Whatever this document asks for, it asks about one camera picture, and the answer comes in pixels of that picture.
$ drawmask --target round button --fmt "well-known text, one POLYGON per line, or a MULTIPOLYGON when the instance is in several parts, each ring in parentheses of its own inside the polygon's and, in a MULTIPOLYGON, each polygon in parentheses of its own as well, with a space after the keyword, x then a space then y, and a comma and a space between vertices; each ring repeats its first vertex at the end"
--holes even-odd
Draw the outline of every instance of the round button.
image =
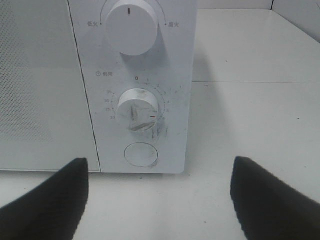
POLYGON ((157 161, 158 151, 148 143, 138 142, 125 149, 124 157, 133 166, 147 167, 157 161))

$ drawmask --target white microwave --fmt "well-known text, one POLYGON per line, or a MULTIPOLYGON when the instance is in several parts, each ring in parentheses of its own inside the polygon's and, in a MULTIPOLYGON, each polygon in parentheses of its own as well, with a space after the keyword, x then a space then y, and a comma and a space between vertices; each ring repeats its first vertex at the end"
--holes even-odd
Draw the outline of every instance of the white microwave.
POLYGON ((181 173, 197 0, 2 0, 0 170, 181 173))

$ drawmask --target timer knob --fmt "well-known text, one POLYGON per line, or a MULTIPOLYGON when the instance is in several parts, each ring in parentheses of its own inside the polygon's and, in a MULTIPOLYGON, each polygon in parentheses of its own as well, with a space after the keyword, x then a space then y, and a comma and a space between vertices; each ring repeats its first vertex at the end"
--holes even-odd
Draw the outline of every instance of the timer knob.
POLYGON ((133 132, 152 129, 159 113, 159 104, 151 92, 134 88, 126 91, 119 99, 116 119, 120 125, 133 132))

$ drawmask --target white countertop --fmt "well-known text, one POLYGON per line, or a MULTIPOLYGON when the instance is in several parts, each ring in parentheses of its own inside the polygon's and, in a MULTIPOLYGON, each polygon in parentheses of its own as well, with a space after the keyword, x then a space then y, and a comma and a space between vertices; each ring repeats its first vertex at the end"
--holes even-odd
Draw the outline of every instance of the white countertop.
MULTIPOLYGON (((320 44, 268 10, 199 10, 183 174, 99 174, 75 240, 245 240, 235 156, 320 202, 320 44)), ((51 173, 0 172, 0 206, 51 173)))

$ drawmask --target microwave control panel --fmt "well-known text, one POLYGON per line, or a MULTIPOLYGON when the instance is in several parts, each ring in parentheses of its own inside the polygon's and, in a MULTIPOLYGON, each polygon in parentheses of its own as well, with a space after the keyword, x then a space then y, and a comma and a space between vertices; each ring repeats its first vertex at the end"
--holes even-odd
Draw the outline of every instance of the microwave control panel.
POLYGON ((103 173, 185 167, 196 0, 69 0, 103 173))

